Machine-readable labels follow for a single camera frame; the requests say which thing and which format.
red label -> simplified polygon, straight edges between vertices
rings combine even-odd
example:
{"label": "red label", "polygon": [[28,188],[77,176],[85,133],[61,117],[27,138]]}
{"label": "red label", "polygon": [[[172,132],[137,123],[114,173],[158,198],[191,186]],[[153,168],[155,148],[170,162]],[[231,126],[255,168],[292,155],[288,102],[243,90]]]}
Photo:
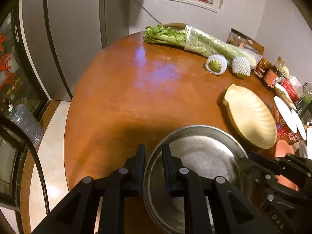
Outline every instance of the red label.
{"label": "red label", "polygon": [[266,73],[263,80],[269,85],[271,88],[274,88],[275,84],[278,82],[280,77],[272,70],[269,69],[268,73]]}
{"label": "red label", "polygon": [[274,104],[272,111],[271,111],[276,124],[276,130],[277,130],[277,137],[281,138],[283,136],[286,136],[289,140],[289,142],[296,143],[298,141],[302,140],[302,137],[299,132],[293,133],[290,128],[287,126],[286,122],[282,118],[279,110],[277,109],[277,106]]}
{"label": "red label", "polygon": [[287,78],[285,78],[282,82],[282,86],[285,88],[285,90],[288,92],[289,96],[291,97],[291,101],[296,103],[298,101],[298,96],[296,92],[294,91],[294,88],[292,87],[291,83],[288,81]]}

cable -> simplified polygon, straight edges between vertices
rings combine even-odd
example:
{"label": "cable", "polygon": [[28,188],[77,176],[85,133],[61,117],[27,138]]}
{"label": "cable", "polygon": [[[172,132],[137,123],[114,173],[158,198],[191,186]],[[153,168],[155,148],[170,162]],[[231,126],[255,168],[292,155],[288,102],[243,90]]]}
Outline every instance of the cable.
{"label": "cable", "polygon": [[105,17],[105,40],[106,40],[106,47],[108,47],[107,41],[107,9],[106,9],[107,0],[104,0],[104,17]]}
{"label": "cable", "polygon": [[0,115],[0,125],[5,126],[6,128],[10,129],[13,131],[19,138],[22,139],[22,141],[25,143],[26,147],[29,149],[30,153],[32,154],[32,158],[34,159],[36,168],[38,170],[39,174],[39,179],[42,187],[42,192],[43,192],[43,199],[44,199],[44,204],[46,207],[46,214],[50,213],[50,207],[49,207],[49,199],[48,199],[48,192],[46,190],[46,183],[44,181],[44,176],[43,176],[43,171],[41,167],[41,163],[37,154],[37,151],[28,138],[28,136],[24,133],[23,130],[21,130],[17,125],[15,125],[12,121],[7,119],[5,116]]}
{"label": "cable", "polygon": [[160,22],[160,21],[158,21],[152,14],[150,14],[149,12],[148,12],[148,10],[146,9],[146,8],[144,8],[137,0],[134,0],[138,5],[140,5],[140,7],[143,9],[143,10],[145,10],[146,11],[146,13],[152,18],[152,19],[154,19],[157,23],[160,23],[161,25],[162,25],[162,23]]}
{"label": "cable", "polygon": [[46,25],[46,35],[48,37],[51,53],[52,53],[55,65],[57,67],[57,71],[60,74],[60,78],[62,79],[62,82],[65,86],[65,89],[66,89],[69,97],[72,99],[73,95],[71,94],[71,90],[69,89],[69,86],[66,82],[62,68],[60,67],[60,62],[57,58],[57,53],[55,51],[54,44],[53,44],[53,39],[52,39],[52,34],[51,34],[51,29],[50,29],[50,22],[49,22],[49,15],[48,15],[48,0],[43,0],[43,15],[44,15],[44,23]]}

condiment bottle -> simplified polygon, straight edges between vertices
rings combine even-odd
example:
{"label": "condiment bottle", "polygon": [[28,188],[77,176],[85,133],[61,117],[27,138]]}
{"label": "condiment bottle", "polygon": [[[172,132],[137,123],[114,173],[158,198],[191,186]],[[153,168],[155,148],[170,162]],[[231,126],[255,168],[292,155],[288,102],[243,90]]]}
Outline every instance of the condiment bottle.
{"label": "condiment bottle", "polygon": [[271,66],[272,66],[272,64],[269,61],[262,58],[252,73],[257,78],[262,79],[266,75],[266,73],[268,72],[268,70]]}
{"label": "condiment bottle", "polygon": [[275,84],[277,84],[281,80],[280,70],[282,69],[284,64],[285,61],[281,57],[278,57],[274,65],[269,68],[268,72],[261,81],[261,83],[267,90],[273,90]]}

white plate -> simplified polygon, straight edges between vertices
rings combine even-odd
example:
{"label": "white plate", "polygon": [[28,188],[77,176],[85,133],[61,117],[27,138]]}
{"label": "white plate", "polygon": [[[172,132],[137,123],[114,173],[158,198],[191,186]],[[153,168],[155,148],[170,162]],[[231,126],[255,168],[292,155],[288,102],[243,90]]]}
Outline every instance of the white plate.
{"label": "white plate", "polygon": [[263,149],[274,146],[277,139],[275,120],[255,93],[232,84],[223,103],[235,129],[246,141]]}
{"label": "white plate", "polygon": [[299,133],[300,135],[302,136],[302,139],[304,139],[305,141],[307,140],[307,134],[305,132],[305,128],[301,122],[301,119],[299,118],[298,114],[294,111],[294,110],[291,110],[291,113],[294,117],[294,120],[296,122],[296,125],[297,125],[297,128],[299,130]]}
{"label": "white plate", "polygon": [[285,104],[285,102],[281,98],[275,96],[274,101],[277,106],[277,109],[282,115],[287,126],[290,128],[290,130],[293,133],[297,133],[298,132],[297,124],[294,119],[294,116],[291,113],[291,110],[288,108],[288,106]]}

plastic wrap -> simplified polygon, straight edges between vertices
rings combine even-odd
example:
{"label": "plastic wrap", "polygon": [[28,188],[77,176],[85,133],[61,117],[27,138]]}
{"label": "plastic wrap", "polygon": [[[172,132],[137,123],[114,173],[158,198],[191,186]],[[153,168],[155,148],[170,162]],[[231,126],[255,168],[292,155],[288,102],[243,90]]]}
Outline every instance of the plastic wrap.
{"label": "plastic wrap", "polygon": [[250,67],[256,67],[257,63],[255,57],[239,47],[227,44],[191,26],[186,26],[185,30],[186,51],[192,51],[205,57],[209,57],[213,54],[222,54],[230,63],[232,63],[235,57],[246,57],[250,63]]}
{"label": "plastic wrap", "polygon": [[32,144],[37,145],[41,142],[43,137],[43,128],[31,112],[27,109],[26,105],[18,105],[14,113],[11,113],[10,119],[15,123],[28,138]]}
{"label": "plastic wrap", "polygon": [[261,59],[263,58],[263,55],[257,54],[257,53],[255,53],[254,51],[252,51],[252,50],[250,50],[248,48],[245,48],[245,47],[239,47],[239,48],[242,49],[243,51],[253,55],[255,57],[257,65],[261,61]]}
{"label": "plastic wrap", "polygon": [[294,76],[289,76],[289,82],[292,85],[292,87],[294,88],[298,97],[301,97],[301,95],[303,94],[303,87],[302,87],[301,83],[298,81],[298,79],[295,78]]}

